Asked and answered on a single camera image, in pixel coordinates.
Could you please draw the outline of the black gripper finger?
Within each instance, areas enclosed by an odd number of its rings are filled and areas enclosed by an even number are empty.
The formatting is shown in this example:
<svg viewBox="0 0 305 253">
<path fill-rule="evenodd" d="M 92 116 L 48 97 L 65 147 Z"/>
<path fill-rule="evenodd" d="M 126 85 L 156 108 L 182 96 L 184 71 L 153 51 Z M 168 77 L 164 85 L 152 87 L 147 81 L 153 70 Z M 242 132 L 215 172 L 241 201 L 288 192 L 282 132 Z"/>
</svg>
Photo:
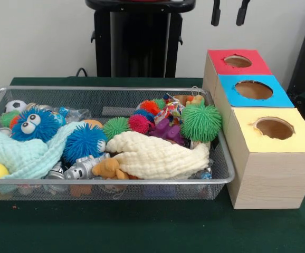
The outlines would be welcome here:
<svg viewBox="0 0 305 253">
<path fill-rule="evenodd" d="M 238 10 L 238 14 L 236 17 L 236 25 L 242 26 L 245 22 L 247 7 L 249 5 L 250 0 L 242 0 L 241 6 Z"/>
<path fill-rule="evenodd" d="M 214 0 L 212 19 L 211 19 L 211 25 L 213 26 L 218 26 L 220 22 L 220 15 L 221 15 L 220 3 L 221 3 L 220 0 Z"/>
</svg>

